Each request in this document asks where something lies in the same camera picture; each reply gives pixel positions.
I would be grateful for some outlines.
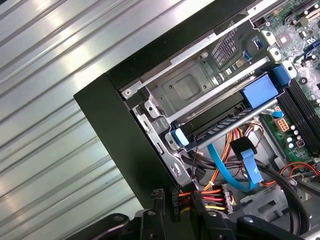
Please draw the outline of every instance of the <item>wire bundle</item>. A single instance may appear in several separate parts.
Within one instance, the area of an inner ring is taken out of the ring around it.
[[[234,168],[241,168],[243,165],[241,161],[229,161],[225,163],[225,166],[228,169],[234,169]],[[286,169],[289,167],[298,164],[306,166],[306,163],[301,162],[295,162],[288,164],[285,166],[280,172],[283,173]],[[288,202],[289,207],[289,214],[290,214],[290,232],[295,235],[302,235],[310,230],[310,219],[309,215],[306,211],[306,209],[303,207],[297,193],[295,192],[294,188],[291,186],[291,184],[288,182],[288,180],[283,177],[279,172],[275,171],[274,169],[271,169],[270,166],[265,165],[264,163],[256,160],[256,165],[258,169],[274,179],[274,181],[271,182],[265,182],[267,186],[271,186],[274,183],[277,183],[281,189],[283,190],[283,193],[285,194],[285,197]],[[211,167],[215,168],[215,163],[211,160]],[[316,169],[314,169],[316,173],[316,176],[320,174],[320,172]]]
[[[222,161],[223,163],[226,163],[230,157],[230,153],[231,153],[231,145],[230,143],[235,139],[239,139],[243,137],[243,131],[240,128],[236,128],[234,130],[234,132],[229,132],[227,137],[226,137],[226,143],[225,143],[225,147],[224,150],[222,152]],[[211,178],[211,180],[209,181],[209,183],[205,186],[205,188],[203,189],[204,191],[207,191],[211,186],[214,185],[214,182],[216,181],[217,177],[219,175],[219,170],[216,169],[215,172],[213,173],[213,176]]]
[[[208,210],[218,210],[225,212],[228,210],[227,202],[225,199],[224,192],[221,188],[212,190],[212,191],[200,191],[203,195],[203,203],[204,206]],[[179,208],[182,209],[180,214],[185,213],[186,211],[190,210],[189,201],[190,201],[190,194],[191,192],[181,193],[179,194]]]
[[[294,165],[298,165],[298,166],[295,166],[291,169],[290,171],[290,174],[289,174],[289,178],[291,178],[293,176],[293,173],[295,172],[295,170],[299,169],[299,168],[308,168],[310,169],[312,172],[314,172],[314,174],[316,176],[320,176],[320,171],[318,171],[316,168],[314,168],[313,166],[305,163],[305,162],[293,162],[293,163],[289,163],[288,165],[284,166],[281,170],[280,170],[280,175],[282,175],[285,170],[287,170],[289,167],[292,167]],[[263,182],[263,184],[267,187],[275,184],[276,181],[269,181],[269,182]]]

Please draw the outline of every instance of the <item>metal bracket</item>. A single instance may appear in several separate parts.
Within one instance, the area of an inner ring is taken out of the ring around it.
[[[134,85],[131,85],[130,87],[125,89],[121,94],[126,99],[130,98],[139,89],[147,86],[148,84],[150,84],[154,80],[158,79],[162,75],[166,74],[167,72],[169,72],[170,70],[172,70],[173,68],[178,66],[179,64],[183,63],[184,61],[186,61],[190,57],[194,56],[196,53],[201,52],[204,48],[206,48],[210,44],[214,43],[215,41],[217,41],[218,39],[220,39],[222,36],[226,35],[227,33],[231,32],[235,28],[239,27],[241,24],[245,23],[246,21],[249,21],[254,16],[259,14],[260,12],[262,12],[263,10],[265,10],[266,8],[271,6],[272,4],[276,3],[277,1],[278,0],[262,0],[257,5],[251,7],[250,9],[247,10],[248,15],[246,17],[244,17],[240,21],[236,22],[234,25],[232,25],[231,27],[229,27],[228,29],[226,29],[225,31],[221,32],[218,35],[213,32],[211,35],[207,36],[205,39],[201,40],[200,42],[198,42],[194,46],[190,47],[189,49],[187,49],[186,51],[184,51],[180,55],[171,59],[171,65],[169,67],[165,68],[164,70],[162,70],[158,74],[154,75],[153,77],[151,77],[150,79],[148,79],[144,83],[140,82],[139,84],[135,83]]]
[[[144,107],[145,109],[149,112],[150,116],[153,119],[156,119],[158,117],[160,117],[160,112],[157,109],[156,105],[154,105],[154,103],[151,100],[148,100],[144,103]]]
[[[179,146],[178,146],[176,140],[174,139],[174,137],[172,136],[172,134],[170,132],[168,132],[164,137],[165,137],[165,140],[167,141],[167,143],[169,144],[170,148],[173,151],[177,151],[179,149]]]
[[[294,79],[297,77],[298,72],[297,72],[296,68],[294,67],[294,65],[292,64],[292,62],[285,60],[281,63],[281,65],[285,67],[285,69],[288,72],[288,74],[290,75],[291,79]]]
[[[154,145],[154,147],[157,149],[158,153],[160,154],[163,162],[167,166],[168,169],[170,169],[173,172],[173,177],[176,180],[176,182],[182,186],[184,186],[186,183],[190,182],[190,176],[183,166],[182,162],[179,160],[178,157],[172,155],[163,141],[158,136],[156,130],[154,129],[153,125],[147,118],[145,114],[139,115],[137,111],[133,111],[139,121],[139,123],[142,125],[143,129],[145,130],[147,136],[149,137],[150,141]]]
[[[280,62],[282,59],[282,55],[280,50],[276,47],[272,47],[268,50],[268,55],[273,62]]]
[[[261,31],[264,39],[268,42],[269,46],[272,46],[277,42],[275,35],[270,31]]]

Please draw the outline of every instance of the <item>capacitor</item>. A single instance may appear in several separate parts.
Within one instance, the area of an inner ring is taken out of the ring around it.
[[[308,10],[304,10],[302,13],[298,15],[298,18],[302,19],[303,17],[307,16],[309,14]]]
[[[309,60],[309,61],[314,61],[314,60],[316,60],[316,58],[317,58],[316,55],[311,55],[311,56],[309,56],[309,57],[307,58],[307,60]]]
[[[287,146],[288,149],[294,149],[295,148],[295,145],[293,143],[288,143],[286,146]]]
[[[307,37],[307,33],[305,31],[299,32],[299,35],[302,39],[305,39]]]
[[[286,142],[291,143],[293,141],[292,137],[287,137]]]
[[[311,12],[313,12],[314,10],[317,10],[318,8],[319,8],[319,4],[316,3],[315,5],[313,5],[312,7],[310,7],[310,8],[308,9],[308,13],[311,13]]]
[[[320,99],[312,100],[312,103],[318,106],[320,104]]]

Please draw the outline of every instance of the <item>silver metal surface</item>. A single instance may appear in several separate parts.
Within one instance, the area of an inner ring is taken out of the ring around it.
[[[170,148],[173,151],[177,151],[179,149],[178,144],[176,143],[176,140],[174,139],[174,137],[172,136],[171,132],[168,132],[165,136],[164,136],[166,142],[169,144]]]
[[[218,40],[219,38],[221,38],[223,35],[229,33],[230,31],[232,31],[233,29],[237,28],[238,26],[240,26],[241,24],[243,24],[244,22],[250,20],[251,18],[253,18],[255,15],[257,15],[258,13],[262,12],[265,8],[271,6],[272,4],[276,3],[278,0],[263,0],[260,3],[258,3],[256,6],[253,6],[252,8],[247,10],[248,16],[244,17],[242,20],[240,20],[239,22],[236,22],[233,26],[231,26],[230,28],[226,29],[225,31],[221,32],[220,34],[216,35],[214,32],[209,35],[208,37],[206,37],[205,39],[203,39],[202,41],[200,41],[199,43],[195,44],[194,46],[192,46],[191,48],[189,48],[188,50],[186,50],[185,52],[181,53],[179,56],[173,58],[171,60],[171,65],[169,67],[167,67],[166,69],[162,70],[161,72],[159,72],[158,74],[156,74],[155,76],[151,77],[149,80],[145,81],[143,84],[141,84],[140,86],[135,85],[130,86],[128,89],[126,89],[124,92],[126,92],[127,90],[130,90],[130,96],[132,96],[133,94],[135,94],[139,89],[147,86],[148,84],[150,84],[151,82],[153,82],[154,80],[158,79],[160,76],[164,75],[165,73],[169,72],[170,70],[172,70],[173,68],[175,68],[176,66],[178,66],[179,64],[183,63],[185,60],[187,60],[188,58],[192,57],[193,55],[195,55],[196,53],[202,51],[205,47],[209,46],[210,44],[214,43],[216,40]]]
[[[157,118],[154,122],[152,122],[152,126],[154,127],[157,134],[163,133],[170,127],[165,117]]]
[[[248,216],[243,217],[243,220],[245,220],[247,223],[250,223],[250,224],[252,224],[254,222],[254,220]]]
[[[190,176],[185,167],[183,166],[182,162],[179,160],[178,157],[172,155],[168,151],[167,146],[165,146],[163,141],[160,139],[147,116],[145,114],[139,115],[137,111],[133,112],[136,118],[138,119],[140,125],[144,128],[150,141],[153,143],[153,145],[161,155],[163,163],[167,166],[168,169],[172,170],[172,176],[175,179],[175,181],[181,184],[182,186],[190,182]]]
[[[311,196],[315,198],[320,198],[320,188],[316,187],[315,185],[305,182],[303,180],[296,180],[297,185],[296,187],[302,191],[304,191],[307,194],[310,194]]]
[[[245,215],[256,216],[266,221],[274,221],[288,208],[286,196],[278,185],[246,196],[240,202],[249,203],[242,209]]]
[[[159,112],[159,110],[157,109],[156,105],[153,104],[153,102],[151,100],[147,100],[144,103],[144,107],[145,109],[149,112],[150,116],[153,119],[158,118],[161,114]]]
[[[0,240],[64,239],[142,208],[73,95],[212,1],[0,5]]]
[[[267,103],[265,103],[264,105],[258,107],[257,109],[252,110],[249,114],[247,114],[243,118],[239,119],[235,123],[225,127],[223,130],[219,131],[216,135],[212,136],[210,139],[202,142],[196,148],[199,149],[199,150],[206,148],[209,144],[211,144],[214,141],[222,138],[223,136],[225,136],[227,133],[229,133],[233,129],[245,124],[248,121],[250,121],[251,119],[253,119],[255,116],[259,115],[261,112],[263,112],[267,108],[270,108],[271,106],[277,104],[277,102],[278,102],[277,99],[272,99],[272,100],[268,101]]]
[[[305,240],[320,240],[320,225],[300,236]]]
[[[156,213],[154,211],[148,211],[148,215],[149,216],[154,216],[154,215],[156,215]]]
[[[122,221],[124,218],[122,217],[122,216],[115,216],[114,218],[113,218],[113,220],[115,220],[115,221],[117,221],[117,222],[120,222],[120,221]]]
[[[210,211],[210,212],[209,212],[209,215],[212,216],[212,217],[218,216],[215,211]]]
[[[261,59],[260,61],[252,64],[250,67],[248,67],[246,70],[240,72],[239,74],[237,74],[236,76],[230,78],[228,81],[224,82],[223,84],[217,86],[216,88],[214,88],[212,91],[208,92],[207,94],[203,95],[202,97],[198,98],[197,100],[195,100],[194,102],[192,102],[191,104],[189,104],[188,106],[184,107],[183,109],[181,109],[180,111],[176,112],[175,114],[173,114],[172,116],[169,116],[167,118],[169,123],[172,123],[173,121],[179,119],[180,117],[182,117],[185,114],[188,114],[190,112],[192,112],[194,109],[198,108],[200,105],[204,104],[205,102],[207,102],[208,100],[212,99],[214,96],[217,96],[218,94],[220,94],[223,90],[229,88],[230,86],[232,86],[233,84],[235,84],[238,80],[242,79],[243,77],[245,77],[246,75],[248,75],[249,73],[255,71],[256,69],[258,69],[259,67],[263,66],[264,64],[266,64],[267,62],[269,62],[269,58],[265,57],[263,59]]]
[[[180,126],[184,125],[188,121],[191,121],[193,118],[199,116],[201,113],[204,113],[206,110],[208,110],[208,109],[212,108],[213,106],[221,103],[223,100],[227,99],[228,97],[232,96],[234,93],[237,93],[239,90],[243,89],[245,86],[247,86],[250,83],[252,83],[256,78],[257,78],[256,76],[249,77],[248,79],[242,81],[241,83],[239,83],[238,85],[233,87],[231,90],[229,90],[229,91],[223,93],[222,95],[218,96],[217,98],[215,98],[213,101],[211,101],[209,104],[207,104],[206,106],[202,107],[198,111],[197,110],[194,111],[189,116],[184,116],[179,121],[179,125]]]

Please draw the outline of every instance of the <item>black wire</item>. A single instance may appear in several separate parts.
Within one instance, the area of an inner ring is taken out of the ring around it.
[[[259,168],[259,170],[261,170],[263,173],[267,174],[277,182],[287,198],[289,208],[292,208],[292,212],[297,212],[297,214],[292,214],[291,217],[293,218],[293,221],[298,221],[297,219],[300,219],[299,223],[301,226],[299,229],[293,229],[293,227],[291,227],[292,232],[296,235],[302,235],[308,232],[311,229],[309,215],[291,184],[280,173],[259,161],[257,162],[257,167]]]
[[[199,157],[197,156],[197,163],[202,163],[204,164],[204,160],[208,160],[206,157]],[[293,189],[293,187],[290,185],[290,183],[287,181],[286,178],[284,178],[281,174],[279,174],[277,171],[274,169],[271,169],[264,163],[260,161],[256,161],[257,167],[260,171],[274,179],[277,184],[282,188],[285,197],[288,202],[289,206],[289,213],[290,213],[290,232],[295,234],[295,235],[302,235],[306,232],[308,232],[311,229],[310,226],[310,219],[309,215],[302,205],[297,193]],[[215,168],[216,165],[211,159],[211,163],[206,161],[205,165],[208,165],[210,169]],[[225,166],[230,169],[230,168],[238,168],[242,166],[241,161],[230,161],[225,164]]]

